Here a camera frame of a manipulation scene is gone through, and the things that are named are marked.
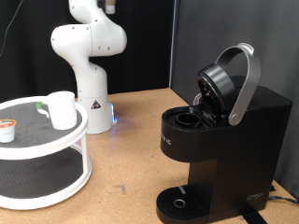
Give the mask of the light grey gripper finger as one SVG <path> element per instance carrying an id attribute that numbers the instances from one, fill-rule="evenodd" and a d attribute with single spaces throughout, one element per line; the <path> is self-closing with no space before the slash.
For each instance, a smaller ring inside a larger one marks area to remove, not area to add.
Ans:
<path id="1" fill-rule="evenodd" d="M 116 0 L 106 0 L 106 14 L 115 13 Z"/>

